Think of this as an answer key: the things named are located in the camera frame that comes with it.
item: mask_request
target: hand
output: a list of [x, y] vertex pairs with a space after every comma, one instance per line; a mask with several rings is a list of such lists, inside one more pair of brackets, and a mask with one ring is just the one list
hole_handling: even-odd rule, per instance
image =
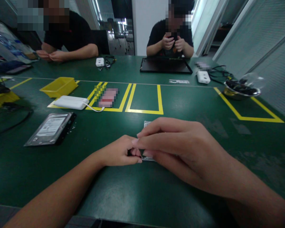
[[54, 62], [64, 62], [67, 61], [67, 52], [55, 51], [49, 55], [50, 59]]
[[52, 60], [49, 57], [49, 54], [46, 51], [38, 50], [36, 53], [39, 55], [39, 57], [45, 61], [51, 62]]
[[167, 35], [164, 35], [163, 39], [161, 40], [162, 48], [165, 50], [170, 50], [173, 47], [175, 40], [173, 37], [168, 38]]
[[[140, 151], [133, 148], [133, 137], [124, 135], [111, 144], [96, 151], [103, 166], [124, 166], [142, 163]], [[133, 156], [128, 156], [128, 150], [131, 150]]]
[[236, 198], [253, 175], [230, 156], [198, 122], [158, 118], [133, 140], [135, 148], [145, 149], [181, 180], [203, 191]]
[[177, 36], [177, 39], [178, 40], [175, 42], [175, 48], [178, 52], [181, 52], [185, 48], [186, 42], [180, 36]]

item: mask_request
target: forearm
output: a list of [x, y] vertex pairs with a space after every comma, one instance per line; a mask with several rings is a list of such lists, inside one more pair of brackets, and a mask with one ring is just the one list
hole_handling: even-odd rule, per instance
[[242, 174], [238, 183], [241, 187], [233, 199], [226, 199], [238, 224], [241, 227], [285, 227], [285, 200], [246, 167], [238, 170]]
[[88, 59], [98, 56], [98, 47], [95, 44], [88, 44], [87, 46], [84, 46], [76, 51], [67, 52], [66, 53], [66, 59], [68, 60], [79, 60], [79, 59]]
[[64, 227], [102, 167], [97, 152], [91, 154], [31, 200], [5, 228]]
[[186, 58], [191, 58], [194, 54], [194, 48], [186, 42], [183, 53]]
[[51, 53], [57, 51], [56, 48], [54, 48], [53, 46], [51, 46], [51, 45], [49, 45], [49, 44], [47, 44], [47, 43], [42, 43], [41, 49], [42, 49], [43, 51], [46, 51], [48, 54], [51, 54]]
[[147, 56], [154, 56], [162, 50], [162, 41], [147, 47]]

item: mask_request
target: table surface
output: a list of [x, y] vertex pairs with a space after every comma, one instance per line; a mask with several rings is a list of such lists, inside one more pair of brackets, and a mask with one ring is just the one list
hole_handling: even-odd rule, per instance
[[[209, 58], [192, 58], [217, 66]], [[285, 198], [285, 117], [261, 98], [234, 101], [212, 81], [193, 75], [140, 73], [142, 57], [118, 56], [110, 70], [97, 70], [95, 59], [63, 64], [39, 61], [6, 85], [32, 106], [25, 123], [0, 135], [0, 205], [23, 207], [90, 153], [122, 135], [136, 136], [144, 121], [173, 117], [199, 121], [233, 157], [244, 163]], [[113, 109], [54, 108], [39, 89], [58, 77], [74, 77], [70, 94], [93, 100], [96, 85], [118, 88]], [[169, 79], [189, 80], [171, 84]], [[50, 113], [77, 114], [60, 146], [23, 147]], [[25, 113], [0, 117], [0, 128], [11, 126]], [[77, 215], [158, 227], [219, 227], [234, 224], [223, 199], [193, 188], [155, 162], [106, 167], [97, 175]]]

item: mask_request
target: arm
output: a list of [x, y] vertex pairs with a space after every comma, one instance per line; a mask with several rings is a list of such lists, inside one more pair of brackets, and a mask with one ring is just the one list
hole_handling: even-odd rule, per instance
[[191, 58], [194, 54], [194, 47], [190, 46], [187, 42], [185, 43], [185, 47], [183, 49], [184, 56], [186, 58]]
[[147, 47], [147, 56], [154, 56], [162, 49], [170, 50], [173, 44], [174, 44], [174, 38], [172, 37], [168, 39], [168, 36], [164, 35], [161, 41]]
[[175, 42], [175, 48], [178, 52], [183, 51], [183, 54], [186, 58], [191, 58], [194, 54], [194, 48], [190, 46], [184, 39], [180, 36], [177, 37], [177, 41]]
[[[127, 156], [128, 150], [133, 148], [132, 139], [123, 136], [88, 156], [32, 199], [4, 228], [64, 227], [100, 169], [104, 166], [123, 166], [142, 162], [138, 156]], [[135, 155], [139, 150], [132, 149], [131, 152]]]
[[56, 51], [49, 55], [50, 59], [55, 62], [88, 59], [95, 56], [98, 56], [98, 47], [95, 44], [88, 44], [72, 52]]
[[198, 122], [159, 118], [133, 141], [188, 184], [224, 197], [242, 227], [285, 227], [285, 200], [230, 156]]
[[66, 52], [66, 61], [75, 59], [88, 59], [98, 56], [98, 47], [95, 44], [88, 44], [76, 51]]
[[51, 54], [51, 53], [57, 51], [56, 48], [54, 48], [53, 46], [51, 46], [51, 45], [49, 45], [49, 44], [47, 44], [47, 43], [42, 43], [41, 49], [42, 49], [43, 51], [46, 51], [48, 54]]
[[154, 56], [162, 50], [162, 41], [147, 47], [147, 56]]

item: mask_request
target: person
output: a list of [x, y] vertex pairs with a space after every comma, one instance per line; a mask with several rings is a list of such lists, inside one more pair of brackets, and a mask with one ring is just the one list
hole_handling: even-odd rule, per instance
[[[65, 62], [98, 56], [98, 47], [87, 21], [68, 9], [62, 16], [59, 0], [47, 3], [49, 5], [44, 10], [45, 14], [49, 14], [49, 29], [45, 32], [42, 50], [36, 51], [39, 57], [48, 62]], [[63, 45], [69, 52], [58, 51]]]
[[285, 200], [229, 155], [201, 123], [161, 117], [137, 137], [123, 136], [92, 153], [4, 227], [64, 227], [96, 173], [105, 166], [142, 163], [138, 149], [189, 185], [225, 198], [240, 226], [285, 227]]
[[191, 58], [194, 53], [192, 32], [186, 25], [186, 15], [191, 15], [192, 0], [171, 0], [168, 18], [152, 28], [147, 45], [147, 56]]

